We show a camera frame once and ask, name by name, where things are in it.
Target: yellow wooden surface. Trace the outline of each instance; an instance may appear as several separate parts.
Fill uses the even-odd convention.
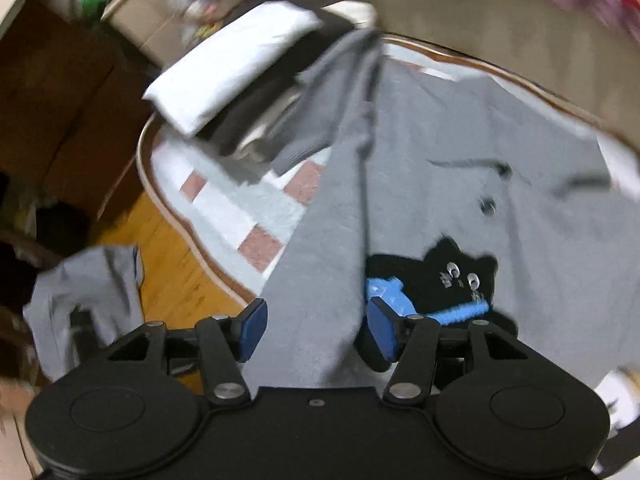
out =
[[[211,282],[182,237],[143,193],[133,209],[100,232],[96,244],[137,244],[145,267],[142,310],[169,328],[191,328],[213,314],[234,316],[238,304]]]

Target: black folded cloth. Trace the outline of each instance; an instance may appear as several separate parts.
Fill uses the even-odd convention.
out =
[[[312,10],[322,27],[303,36],[199,131],[197,137],[213,144],[220,155],[231,155],[249,127],[284,91],[295,85],[295,76],[308,68],[334,41],[353,30],[353,23],[322,10],[313,0],[245,0],[225,20],[238,19],[264,2],[287,1]]]

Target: plush toy eye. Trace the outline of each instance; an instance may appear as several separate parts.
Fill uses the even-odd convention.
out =
[[[467,275],[466,279],[469,282],[469,286],[471,287],[471,290],[478,290],[478,287],[480,286],[480,278],[478,278],[477,274],[472,272],[471,274]]]
[[[460,269],[453,262],[449,262],[447,264],[447,272],[449,273],[449,276],[451,276],[452,278],[459,278],[460,277]]]

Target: gray shirt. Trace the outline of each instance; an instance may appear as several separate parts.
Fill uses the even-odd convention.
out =
[[[370,30],[300,82],[264,152],[279,172],[327,144],[332,156],[264,288],[268,328],[244,367],[252,388],[383,384],[352,345],[366,257],[422,259],[443,236],[496,257],[495,309],[569,373],[595,386],[640,362],[640,209],[609,190],[596,140],[488,76],[452,82],[387,59]]]

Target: gray garment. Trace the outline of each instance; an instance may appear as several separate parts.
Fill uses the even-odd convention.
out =
[[[135,246],[89,248],[41,272],[24,307],[44,374],[55,381],[78,366],[71,313],[88,312],[101,346],[143,323],[138,287],[144,278]]]
[[[275,146],[287,139],[271,154],[280,172],[335,142],[264,288],[268,328],[243,369],[252,389],[383,384],[352,349],[366,257],[422,259],[445,235],[472,256],[495,255],[495,310],[580,380],[595,386],[639,363],[640,209],[602,185],[609,175],[596,141],[489,77],[452,82],[383,57],[375,36],[360,30],[335,44],[302,78],[313,99],[302,97],[270,133]],[[340,74],[346,93],[330,88]],[[335,102],[346,103],[343,113],[323,120]],[[320,135],[323,123],[337,126]],[[512,172],[500,176],[505,164]]]

